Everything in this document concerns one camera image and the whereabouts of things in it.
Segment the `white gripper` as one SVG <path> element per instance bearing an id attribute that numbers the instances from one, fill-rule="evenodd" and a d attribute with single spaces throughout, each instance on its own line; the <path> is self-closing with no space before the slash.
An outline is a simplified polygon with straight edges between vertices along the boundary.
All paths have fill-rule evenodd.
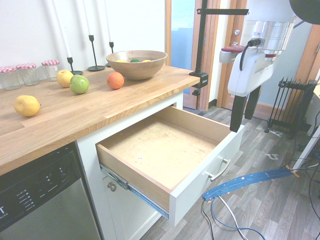
<path id="1" fill-rule="evenodd" d="M 229 127 L 235 133 L 241 126 L 243 114 L 245 119 L 252 119 L 260 97 L 261 85 L 271 78 L 275 70 L 275 62 L 266 61 L 263 52 L 247 49 L 242 68 L 240 68 L 241 56 L 241 53 L 238 54 L 234 60 L 227 87 L 228 92 L 235 95 Z"/>

